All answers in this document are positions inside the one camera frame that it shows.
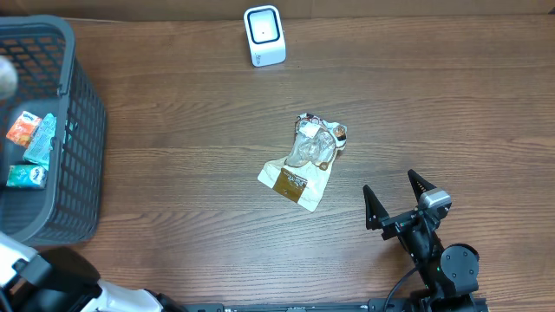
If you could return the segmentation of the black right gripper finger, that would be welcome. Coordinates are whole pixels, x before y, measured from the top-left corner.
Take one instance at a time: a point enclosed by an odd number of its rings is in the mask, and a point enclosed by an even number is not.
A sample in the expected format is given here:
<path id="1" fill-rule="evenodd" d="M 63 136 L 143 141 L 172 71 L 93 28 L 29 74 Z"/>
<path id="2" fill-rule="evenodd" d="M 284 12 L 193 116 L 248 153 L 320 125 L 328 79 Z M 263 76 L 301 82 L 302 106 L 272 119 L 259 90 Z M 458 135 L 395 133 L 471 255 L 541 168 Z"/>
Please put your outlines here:
<path id="1" fill-rule="evenodd" d="M 365 200 L 366 229 L 381 229 L 382 222 L 389 218 L 389 214 L 368 185 L 365 185 L 362 191 Z"/>
<path id="2" fill-rule="evenodd" d="M 418 174 L 413 169 L 410 169 L 408 171 L 408 179 L 412 186 L 417 202 L 420 201 L 420 197 L 424 192 L 433 190 L 435 188 L 435 185 L 425 180 L 420 174 Z"/>

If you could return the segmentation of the beige clear snack bag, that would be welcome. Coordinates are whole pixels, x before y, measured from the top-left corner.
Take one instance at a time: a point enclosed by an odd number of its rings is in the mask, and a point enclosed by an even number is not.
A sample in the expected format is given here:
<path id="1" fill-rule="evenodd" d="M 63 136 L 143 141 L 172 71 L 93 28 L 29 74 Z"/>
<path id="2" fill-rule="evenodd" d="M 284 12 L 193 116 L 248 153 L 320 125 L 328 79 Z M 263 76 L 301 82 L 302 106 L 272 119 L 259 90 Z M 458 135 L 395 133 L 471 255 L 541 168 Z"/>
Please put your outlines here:
<path id="1" fill-rule="evenodd" d="M 328 184 L 333 163 L 347 142 L 348 128 L 314 114 L 298 115 L 291 152 L 266 162 L 258 181 L 313 212 Z"/>

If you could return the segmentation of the light teal wrapper pack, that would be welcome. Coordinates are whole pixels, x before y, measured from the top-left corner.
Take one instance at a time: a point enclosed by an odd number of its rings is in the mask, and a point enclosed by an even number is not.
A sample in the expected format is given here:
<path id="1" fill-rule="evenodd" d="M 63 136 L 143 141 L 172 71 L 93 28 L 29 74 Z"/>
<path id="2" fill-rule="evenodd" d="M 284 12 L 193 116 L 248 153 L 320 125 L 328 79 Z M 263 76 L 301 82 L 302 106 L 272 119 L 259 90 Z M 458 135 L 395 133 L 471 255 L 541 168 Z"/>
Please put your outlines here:
<path id="1" fill-rule="evenodd" d="M 47 114 L 39 127 L 26 151 L 23 154 L 23 160 L 28 161 L 49 170 L 49 155 L 52 150 L 51 140 L 56 135 L 56 117 L 53 114 Z"/>

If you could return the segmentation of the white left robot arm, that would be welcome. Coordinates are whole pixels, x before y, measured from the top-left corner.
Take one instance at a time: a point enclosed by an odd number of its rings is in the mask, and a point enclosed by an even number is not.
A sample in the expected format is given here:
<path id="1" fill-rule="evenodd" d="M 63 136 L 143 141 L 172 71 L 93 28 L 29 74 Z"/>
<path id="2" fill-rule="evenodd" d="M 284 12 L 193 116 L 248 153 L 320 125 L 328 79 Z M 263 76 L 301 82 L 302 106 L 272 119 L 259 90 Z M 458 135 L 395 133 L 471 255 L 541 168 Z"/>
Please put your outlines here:
<path id="1" fill-rule="evenodd" d="M 68 247 L 39 252 L 1 235 L 2 311 L 183 311 L 147 289 L 126 289 Z"/>

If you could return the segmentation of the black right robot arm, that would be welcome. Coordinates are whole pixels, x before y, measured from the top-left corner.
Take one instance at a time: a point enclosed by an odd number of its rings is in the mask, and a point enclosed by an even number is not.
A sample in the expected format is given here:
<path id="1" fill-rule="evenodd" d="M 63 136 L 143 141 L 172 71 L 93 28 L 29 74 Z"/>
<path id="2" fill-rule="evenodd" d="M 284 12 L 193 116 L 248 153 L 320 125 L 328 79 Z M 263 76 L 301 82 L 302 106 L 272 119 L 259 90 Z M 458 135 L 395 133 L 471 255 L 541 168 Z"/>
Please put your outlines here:
<path id="1" fill-rule="evenodd" d="M 414 268 L 384 299 L 370 299 L 369 311 L 487 311 L 486 300 L 473 298 L 479 289 L 478 251 L 468 244 L 442 245 L 436 230 L 450 212 L 451 196 L 414 170 L 408 179 L 414 209 L 391 217 L 369 185 L 362 188 L 366 228 L 381 230 L 382 239 L 397 238 Z"/>

